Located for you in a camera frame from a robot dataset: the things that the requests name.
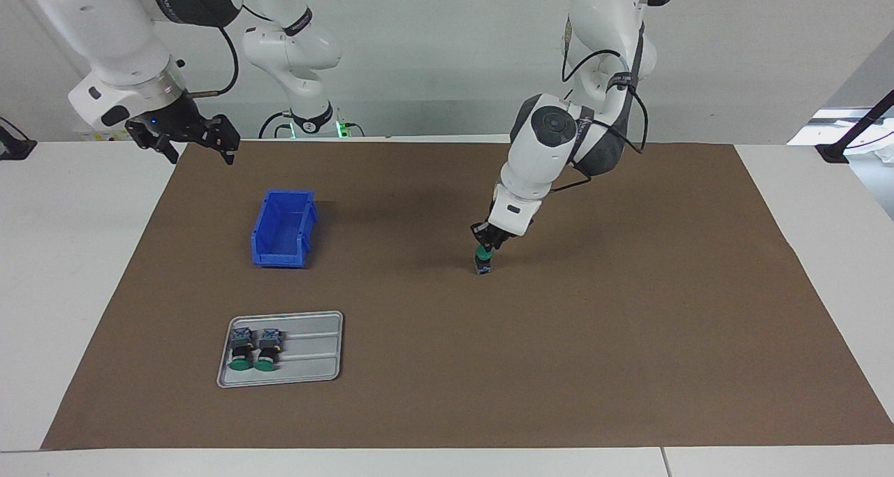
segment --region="white table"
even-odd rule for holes
[[[811,148],[738,152],[891,416],[894,222]],[[674,477],[894,474],[894,446],[35,452],[172,171],[129,142],[44,143],[0,163],[0,475],[255,474],[262,462],[332,476],[664,477],[666,463]]]

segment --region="metal tray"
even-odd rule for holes
[[[335,379],[342,362],[342,321],[344,315],[339,311],[233,318],[223,341],[217,385],[241,388]],[[256,336],[264,328],[282,331],[282,352],[275,371],[233,371],[227,366],[230,363],[230,331],[240,327],[251,328]],[[254,360],[258,359],[259,353],[260,350],[253,352]]]

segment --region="blue plastic bin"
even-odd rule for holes
[[[314,223],[313,191],[268,191],[251,233],[255,265],[304,267]]]

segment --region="gray tray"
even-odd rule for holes
[[[338,311],[233,318],[223,343],[217,385],[241,388],[335,379],[342,362],[342,321],[344,315]],[[282,331],[282,353],[275,371],[233,371],[227,366],[230,363],[230,331],[240,327],[251,328],[255,336],[264,328]],[[260,350],[254,351],[254,360],[258,359],[259,353]]]

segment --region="green cap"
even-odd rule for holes
[[[270,360],[258,360],[258,362],[255,362],[255,369],[262,372],[273,372],[277,369],[277,366],[274,366],[274,363],[270,362]]]
[[[248,371],[248,369],[251,369],[251,365],[244,358],[236,358],[230,362],[230,369],[233,369],[233,371]]]
[[[491,260],[491,257],[494,257],[494,252],[487,251],[485,247],[479,245],[475,249],[475,257],[478,257],[480,260]]]

